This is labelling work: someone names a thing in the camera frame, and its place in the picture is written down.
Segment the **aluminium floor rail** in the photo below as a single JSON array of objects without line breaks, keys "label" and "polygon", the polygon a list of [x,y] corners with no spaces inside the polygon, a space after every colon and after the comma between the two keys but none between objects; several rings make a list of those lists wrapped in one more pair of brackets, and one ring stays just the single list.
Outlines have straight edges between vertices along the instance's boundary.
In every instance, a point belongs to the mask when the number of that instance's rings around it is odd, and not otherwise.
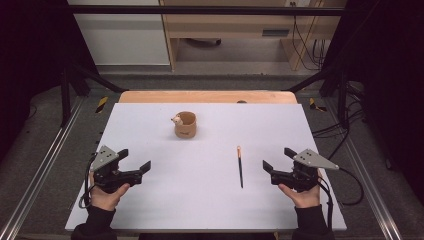
[{"label": "aluminium floor rail", "polygon": [[355,177],[354,183],[359,184],[362,190],[362,200],[357,204],[348,206],[339,203],[347,223],[347,231],[352,236],[366,237],[371,230],[378,230],[377,239],[381,240],[403,240],[401,233],[385,204],[377,185],[366,170],[363,160],[349,135],[350,130],[340,130],[343,135],[338,144],[339,149],[334,151],[332,159],[352,173]]},{"label": "aluminium floor rail", "polygon": [[78,117],[81,107],[85,101],[84,97],[77,97],[71,108],[71,114],[65,124],[59,128],[53,142],[49,146],[31,182],[26,188],[22,198],[17,204],[13,214],[0,231],[0,240],[14,240],[31,210],[53,164],[55,163],[67,137]]}]

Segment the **yellow black striped tape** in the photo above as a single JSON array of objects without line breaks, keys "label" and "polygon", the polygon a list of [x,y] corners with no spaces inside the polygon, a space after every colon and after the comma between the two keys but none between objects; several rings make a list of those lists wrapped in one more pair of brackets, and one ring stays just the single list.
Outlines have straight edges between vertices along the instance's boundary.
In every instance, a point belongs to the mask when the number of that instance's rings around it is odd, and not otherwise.
[{"label": "yellow black striped tape", "polygon": [[100,99],[99,103],[98,103],[98,106],[97,106],[97,108],[95,110],[95,113],[101,113],[103,111],[103,109],[104,109],[107,101],[108,101],[108,97],[107,96],[102,97]]},{"label": "yellow black striped tape", "polygon": [[310,106],[310,109],[312,109],[312,110],[317,110],[317,111],[320,111],[320,112],[327,112],[327,108],[318,106],[316,104],[314,98],[309,98],[309,106]]}]

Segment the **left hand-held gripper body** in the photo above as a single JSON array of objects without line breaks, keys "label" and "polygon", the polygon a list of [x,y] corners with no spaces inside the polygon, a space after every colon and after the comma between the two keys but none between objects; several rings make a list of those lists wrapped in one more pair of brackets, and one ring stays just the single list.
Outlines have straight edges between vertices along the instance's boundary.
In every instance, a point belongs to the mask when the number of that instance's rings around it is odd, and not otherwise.
[{"label": "left hand-held gripper body", "polygon": [[106,145],[100,147],[91,170],[94,172],[94,184],[106,193],[113,193],[123,184],[134,186],[142,183],[144,174],[139,169],[132,171],[120,171],[118,152],[113,151]]}]

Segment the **black pencil with orange end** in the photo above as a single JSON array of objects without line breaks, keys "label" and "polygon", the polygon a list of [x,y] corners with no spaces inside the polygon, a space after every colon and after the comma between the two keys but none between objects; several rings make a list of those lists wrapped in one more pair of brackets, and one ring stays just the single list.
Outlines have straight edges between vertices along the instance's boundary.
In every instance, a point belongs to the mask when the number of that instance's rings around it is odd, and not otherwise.
[{"label": "black pencil with orange end", "polygon": [[243,168],[242,168],[242,158],[241,158],[241,147],[236,147],[237,151],[237,159],[238,159],[238,171],[239,171],[239,181],[240,181],[240,187],[244,188],[244,182],[243,182]]}]

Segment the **light wooden desk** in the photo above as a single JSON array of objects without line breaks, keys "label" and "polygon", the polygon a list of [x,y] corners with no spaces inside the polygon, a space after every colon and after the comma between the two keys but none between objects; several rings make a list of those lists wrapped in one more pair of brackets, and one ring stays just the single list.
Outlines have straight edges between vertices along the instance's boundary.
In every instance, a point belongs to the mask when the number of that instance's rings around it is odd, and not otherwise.
[{"label": "light wooden desk", "polygon": [[[247,6],[343,8],[347,0],[158,0],[162,6]],[[177,15],[162,16],[168,53],[177,57],[176,43],[184,38],[265,38],[279,40],[292,70],[299,69],[314,40],[332,40],[338,16]]]}]

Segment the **person's left hand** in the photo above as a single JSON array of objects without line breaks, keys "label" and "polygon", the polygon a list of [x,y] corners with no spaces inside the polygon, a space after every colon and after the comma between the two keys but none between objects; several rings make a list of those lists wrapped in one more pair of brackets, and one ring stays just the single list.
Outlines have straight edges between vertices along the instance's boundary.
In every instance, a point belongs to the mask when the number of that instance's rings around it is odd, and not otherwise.
[{"label": "person's left hand", "polygon": [[129,190],[130,185],[125,183],[113,193],[106,193],[94,184],[94,176],[89,174],[91,205],[106,211],[114,211],[122,196]]}]

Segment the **tan cup with animal figure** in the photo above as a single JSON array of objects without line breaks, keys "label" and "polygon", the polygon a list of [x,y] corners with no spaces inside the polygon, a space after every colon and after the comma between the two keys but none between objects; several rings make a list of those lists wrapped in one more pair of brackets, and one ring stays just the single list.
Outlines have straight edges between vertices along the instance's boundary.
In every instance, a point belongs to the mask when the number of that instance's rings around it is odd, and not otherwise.
[{"label": "tan cup with animal figure", "polygon": [[172,121],[174,123],[174,133],[182,139],[190,139],[197,132],[197,118],[193,112],[183,111],[177,113]]}]

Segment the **person's right hand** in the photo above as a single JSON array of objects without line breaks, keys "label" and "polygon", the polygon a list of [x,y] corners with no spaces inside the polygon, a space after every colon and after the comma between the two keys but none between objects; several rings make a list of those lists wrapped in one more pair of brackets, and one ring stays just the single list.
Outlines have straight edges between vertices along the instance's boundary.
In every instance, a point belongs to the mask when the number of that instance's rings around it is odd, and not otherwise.
[{"label": "person's right hand", "polygon": [[284,184],[279,184],[278,188],[292,200],[296,208],[310,208],[320,205],[319,185],[303,192],[296,192]]}]

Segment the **white board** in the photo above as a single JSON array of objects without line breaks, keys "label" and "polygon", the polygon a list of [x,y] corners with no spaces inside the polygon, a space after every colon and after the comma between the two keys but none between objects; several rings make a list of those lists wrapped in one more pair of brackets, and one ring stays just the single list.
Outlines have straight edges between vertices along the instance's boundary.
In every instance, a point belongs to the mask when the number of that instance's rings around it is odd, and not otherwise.
[{"label": "white board", "polygon": [[[182,139],[172,118],[193,112],[197,132]],[[299,104],[117,103],[102,144],[129,155],[119,167],[151,169],[121,198],[115,230],[273,232],[296,227],[292,201],[271,184],[262,161],[289,171],[296,152],[316,147]],[[236,147],[241,147],[244,188]]]}]

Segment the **wooden table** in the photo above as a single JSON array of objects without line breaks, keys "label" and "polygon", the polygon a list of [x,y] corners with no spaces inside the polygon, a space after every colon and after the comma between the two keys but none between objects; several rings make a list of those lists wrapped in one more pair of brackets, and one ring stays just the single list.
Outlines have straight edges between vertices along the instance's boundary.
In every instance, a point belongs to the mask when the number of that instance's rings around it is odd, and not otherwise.
[{"label": "wooden table", "polygon": [[119,103],[276,103],[297,104],[297,99],[288,91],[237,90],[155,90],[125,91]]}]

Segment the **black metal stand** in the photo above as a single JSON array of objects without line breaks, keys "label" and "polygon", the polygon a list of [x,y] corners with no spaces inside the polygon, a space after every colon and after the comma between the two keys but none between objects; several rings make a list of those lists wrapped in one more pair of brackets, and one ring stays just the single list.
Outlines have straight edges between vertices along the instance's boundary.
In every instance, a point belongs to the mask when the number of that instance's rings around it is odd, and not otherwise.
[{"label": "black metal stand", "polygon": [[298,91],[304,89],[312,83],[317,82],[318,80],[323,80],[323,84],[319,89],[319,94],[322,97],[328,97],[332,95],[335,90],[338,91],[337,120],[344,129],[347,129],[349,127],[346,110],[348,79],[343,69],[337,69],[334,66],[327,67],[326,69],[319,71],[306,80],[288,88],[288,91],[297,93]]},{"label": "black metal stand", "polygon": [[87,96],[90,93],[90,87],[86,83],[86,79],[91,79],[115,93],[125,92],[124,88],[111,83],[101,77],[98,73],[90,71],[77,64],[68,64],[63,69],[60,77],[62,127],[64,127],[71,119],[70,87],[73,87],[78,96]]}]

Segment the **white cabinet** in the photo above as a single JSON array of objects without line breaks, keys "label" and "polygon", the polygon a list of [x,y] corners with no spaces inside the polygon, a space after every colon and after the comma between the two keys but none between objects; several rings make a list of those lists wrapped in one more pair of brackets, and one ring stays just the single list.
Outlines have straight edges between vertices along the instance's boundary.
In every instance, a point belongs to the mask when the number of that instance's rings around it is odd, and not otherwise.
[{"label": "white cabinet", "polygon": [[98,66],[169,65],[160,14],[76,14]]}]

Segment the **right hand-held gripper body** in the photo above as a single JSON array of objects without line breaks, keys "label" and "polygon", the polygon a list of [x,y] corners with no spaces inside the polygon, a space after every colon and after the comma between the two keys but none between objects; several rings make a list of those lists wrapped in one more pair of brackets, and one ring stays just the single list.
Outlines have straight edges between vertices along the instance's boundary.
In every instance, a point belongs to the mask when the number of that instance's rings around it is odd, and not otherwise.
[{"label": "right hand-held gripper body", "polygon": [[306,149],[292,159],[291,172],[274,170],[271,184],[284,184],[297,192],[308,191],[318,184],[318,169],[338,170],[339,166],[311,149]]}]

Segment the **black horizontal frame bar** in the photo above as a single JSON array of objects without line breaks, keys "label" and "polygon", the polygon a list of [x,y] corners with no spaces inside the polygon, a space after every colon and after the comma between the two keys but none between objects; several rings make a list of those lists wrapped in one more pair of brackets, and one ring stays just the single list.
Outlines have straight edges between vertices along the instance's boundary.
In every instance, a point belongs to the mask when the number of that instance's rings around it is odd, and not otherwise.
[{"label": "black horizontal frame bar", "polygon": [[347,13],[345,8],[247,6],[69,5],[65,10],[73,14],[342,16]]}]

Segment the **black curtain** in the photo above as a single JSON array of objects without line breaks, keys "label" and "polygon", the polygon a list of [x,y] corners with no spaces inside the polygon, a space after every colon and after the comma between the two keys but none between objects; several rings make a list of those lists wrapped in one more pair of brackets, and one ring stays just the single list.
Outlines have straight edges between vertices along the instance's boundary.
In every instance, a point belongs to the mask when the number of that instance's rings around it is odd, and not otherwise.
[{"label": "black curtain", "polygon": [[0,161],[30,111],[31,99],[60,84],[70,63],[96,72],[68,0],[0,0]]},{"label": "black curtain", "polygon": [[424,205],[424,0],[347,0],[324,68],[365,88],[385,151]]}]

